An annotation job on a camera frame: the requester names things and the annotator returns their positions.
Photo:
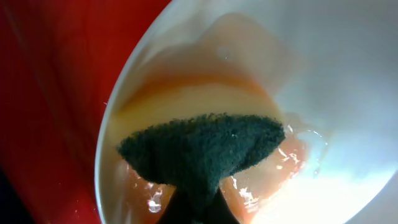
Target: sponge brush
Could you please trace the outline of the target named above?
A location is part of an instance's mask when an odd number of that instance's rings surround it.
[[[271,118],[204,114],[133,133],[117,150],[142,178],[185,192],[201,214],[220,179],[256,165],[284,138],[282,124]]]

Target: red surface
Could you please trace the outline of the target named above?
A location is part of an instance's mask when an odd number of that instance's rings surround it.
[[[0,166],[37,223],[99,223],[113,85],[169,0],[0,0]]]

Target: sponge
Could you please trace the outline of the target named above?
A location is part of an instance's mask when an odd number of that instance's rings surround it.
[[[268,117],[203,114],[135,132],[117,150],[142,178],[183,192],[201,221],[220,179],[256,165],[284,138],[282,124]]]

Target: red cloth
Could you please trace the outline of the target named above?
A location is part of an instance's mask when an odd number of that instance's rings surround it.
[[[113,85],[169,0],[0,0],[0,166],[37,223],[99,223]]]

